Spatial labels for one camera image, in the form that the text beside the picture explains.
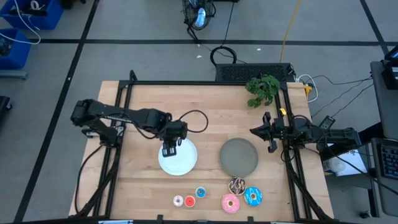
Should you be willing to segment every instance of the wooden table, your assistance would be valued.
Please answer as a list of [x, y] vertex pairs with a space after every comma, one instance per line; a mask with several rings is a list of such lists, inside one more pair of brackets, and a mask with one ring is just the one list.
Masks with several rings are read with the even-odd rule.
[[[118, 82], [103, 82], [98, 101], [114, 105], [117, 86]], [[293, 113], [310, 118], [303, 85], [288, 83], [288, 87]], [[123, 94], [120, 106], [123, 106], [126, 93]], [[144, 139], [132, 125], [127, 125], [111, 218], [155, 220], [158, 214], [162, 214], [165, 220], [245, 221], [248, 216], [253, 216], [255, 221], [293, 221], [286, 168], [280, 159], [282, 143], [277, 141], [278, 150], [269, 154], [268, 142], [249, 132], [250, 128], [262, 124], [261, 118], [265, 111], [269, 111], [273, 118], [277, 117], [275, 103], [257, 109], [248, 108], [246, 102], [251, 97], [244, 86], [134, 85], [130, 109], [156, 108], [172, 113], [174, 119], [186, 111], [198, 109], [207, 114], [209, 126], [204, 133], [188, 134], [198, 150], [198, 160], [191, 172], [176, 177], [168, 175], [160, 168], [157, 155], [162, 142], [158, 139]], [[198, 113], [190, 114], [183, 120], [192, 130], [202, 129], [205, 123], [203, 116]], [[244, 138], [256, 146], [259, 164], [245, 180], [247, 186], [256, 186], [262, 190], [263, 202], [258, 207], [250, 207], [240, 196], [240, 210], [228, 215], [221, 209], [221, 198], [229, 193], [228, 182], [231, 177], [220, 166], [219, 151], [231, 138]], [[88, 140], [84, 159], [98, 147], [98, 143], [98, 138]], [[79, 208], [82, 208], [97, 188], [103, 152], [95, 154], [82, 172]], [[319, 156], [308, 150], [301, 150], [301, 155], [308, 191], [325, 213], [333, 217]], [[199, 186], [207, 189], [207, 195], [203, 199], [197, 199], [193, 208], [173, 206], [172, 199], [175, 195], [194, 195]], [[105, 190], [103, 199], [107, 197], [107, 192]], [[305, 215], [300, 194], [297, 199], [303, 218]]]

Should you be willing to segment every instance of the yellow cable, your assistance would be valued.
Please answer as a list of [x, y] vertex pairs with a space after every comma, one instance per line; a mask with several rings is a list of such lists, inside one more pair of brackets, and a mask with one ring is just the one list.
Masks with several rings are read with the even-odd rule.
[[290, 29], [292, 28], [293, 21], [294, 21], [294, 18], [296, 17], [296, 13], [297, 13], [297, 10], [299, 9], [300, 4], [301, 4], [301, 0], [297, 0], [297, 4], [296, 4], [296, 7], [294, 8], [293, 16], [290, 19], [289, 28], [287, 28], [287, 31], [286, 31], [286, 34], [285, 34], [284, 43], [282, 44], [282, 51], [280, 52], [279, 63], [282, 63], [282, 60], [284, 58], [286, 39], [287, 39], [287, 36], [288, 36], [288, 34], [290, 32]]

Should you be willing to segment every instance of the white donut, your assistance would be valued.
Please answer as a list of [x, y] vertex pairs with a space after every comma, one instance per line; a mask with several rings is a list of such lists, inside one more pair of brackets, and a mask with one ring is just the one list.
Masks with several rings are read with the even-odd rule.
[[181, 195], [176, 195], [173, 199], [173, 204], [176, 207], [181, 207], [184, 204], [184, 198]]

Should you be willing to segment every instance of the blue donut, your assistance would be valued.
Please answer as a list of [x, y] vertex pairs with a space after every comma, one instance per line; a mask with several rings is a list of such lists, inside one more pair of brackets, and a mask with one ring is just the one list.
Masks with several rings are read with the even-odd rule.
[[248, 205], [256, 207], [262, 202], [262, 193], [257, 187], [249, 187], [244, 192], [244, 200]]
[[204, 187], [198, 187], [195, 194], [198, 198], [204, 198], [206, 196], [206, 189]]

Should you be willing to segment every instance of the pink donut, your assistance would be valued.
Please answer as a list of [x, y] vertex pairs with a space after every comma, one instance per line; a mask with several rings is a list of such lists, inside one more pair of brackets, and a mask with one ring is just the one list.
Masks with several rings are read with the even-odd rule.
[[224, 195], [221, 206], [226, 213], [233, 214], [239, 210], [239, 199], [233, 194]]

